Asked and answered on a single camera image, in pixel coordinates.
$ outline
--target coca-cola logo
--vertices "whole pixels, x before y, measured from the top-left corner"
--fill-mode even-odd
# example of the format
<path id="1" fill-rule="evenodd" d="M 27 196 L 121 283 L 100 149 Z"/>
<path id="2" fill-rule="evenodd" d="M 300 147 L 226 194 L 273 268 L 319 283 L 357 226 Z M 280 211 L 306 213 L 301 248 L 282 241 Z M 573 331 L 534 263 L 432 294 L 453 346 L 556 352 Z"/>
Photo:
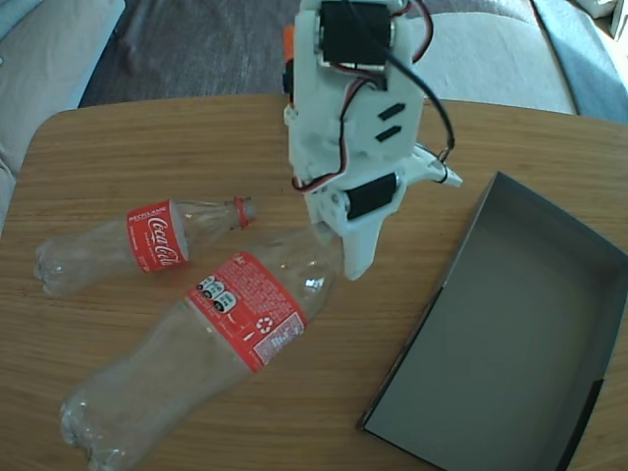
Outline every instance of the coca-cola logo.
<path id="1" fill-rule="evenodd" d="M 171 248 L 168 242 L 167 229 L 170 226 L 161 218 L 151 218 L 148 220 L 151 239 L 154 245 L 154 252 L 162 267 L 170 267 L 180 263 L 179 254 Z"/>

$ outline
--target recycling symbol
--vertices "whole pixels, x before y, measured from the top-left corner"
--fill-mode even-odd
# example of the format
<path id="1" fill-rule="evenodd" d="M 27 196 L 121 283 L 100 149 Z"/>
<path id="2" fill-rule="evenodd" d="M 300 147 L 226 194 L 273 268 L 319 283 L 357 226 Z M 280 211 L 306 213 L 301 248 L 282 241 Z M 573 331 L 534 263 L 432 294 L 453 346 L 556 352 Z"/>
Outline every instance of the recycling symbol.
<path id="1" fill-rule="evenodd" d="M 273 320 L 270 317 L 264 317 L 257 321 L 257 329 L 262 335 L 266 335 L 271 332 L 273 328 Z"/>

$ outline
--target coca-cola bottle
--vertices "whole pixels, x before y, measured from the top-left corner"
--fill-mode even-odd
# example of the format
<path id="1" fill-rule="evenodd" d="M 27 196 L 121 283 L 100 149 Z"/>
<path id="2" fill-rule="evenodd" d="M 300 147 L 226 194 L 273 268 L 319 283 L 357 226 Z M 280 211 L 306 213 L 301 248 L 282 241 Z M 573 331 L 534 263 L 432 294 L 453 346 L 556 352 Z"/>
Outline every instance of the coca-cola bottle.
<path id="1" fill-rule="evenodd" d="M 325 225 L 239 252 L 166 310 L 143 343 L 65 400 L 91 471 L 129 471 L 197 405 L 267 365 L 325 306 L 342 264 Z"/>
<path id="2" fill-rule="evenodd" d="M 185 263 L 199 247 L 208 247 L 232 229 L 244 229 L 255 217 L 249 199 L 164 201 L 84 234 L 46 240 L 37 248 L 34 274 L 51 296 L 74 294 L 108 278 Z"/>

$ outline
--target cardboard tray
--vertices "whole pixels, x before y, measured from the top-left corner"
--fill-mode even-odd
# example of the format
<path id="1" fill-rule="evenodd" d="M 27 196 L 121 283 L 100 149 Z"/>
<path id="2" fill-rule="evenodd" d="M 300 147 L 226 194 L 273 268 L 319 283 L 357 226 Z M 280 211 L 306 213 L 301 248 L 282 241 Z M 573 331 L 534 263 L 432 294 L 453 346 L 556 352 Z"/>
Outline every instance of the cardboard tray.
<path id="1" fill-rule="evenodd" d="M 566 469 L 627 291 L 625 253 L 497 174 L 360 427 L 446 471 Z"/>

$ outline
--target wooden table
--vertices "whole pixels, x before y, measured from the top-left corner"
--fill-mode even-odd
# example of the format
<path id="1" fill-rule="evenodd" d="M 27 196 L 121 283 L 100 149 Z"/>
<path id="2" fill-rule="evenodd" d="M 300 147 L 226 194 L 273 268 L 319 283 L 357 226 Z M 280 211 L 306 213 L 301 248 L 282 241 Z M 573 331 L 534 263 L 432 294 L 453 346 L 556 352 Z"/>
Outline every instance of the wooden table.
<path id="1" fill-rule="evenodd" d="M 306 223 L 290 188 L 284 98 L 238 96 L 88 108 L 35 138 L 0 243 L 0 469 L 85 470 L 65 446 L 59 404 L 128 352 L 160 310 L 233 251 Z M 308 334 L 267 370 L 209 403 L 171 434 L 151 470 L 421 470 L 358 432 L 476 200 L 497 170 L 539 191 L 628 250 L 628 128 L 468 103 L 448 105 L 461 189 L 423 183 L 390 218 L 373 268 L 341 282 Z M 443 131 L 428 108 L 421 138 Z M 34 249 L 168 197 L 251 195 L 261 220 L 186 270 L 112 281 L 63 300 L 32 277 Z M 572 469 L 628 469 L 628 328 Z"/>

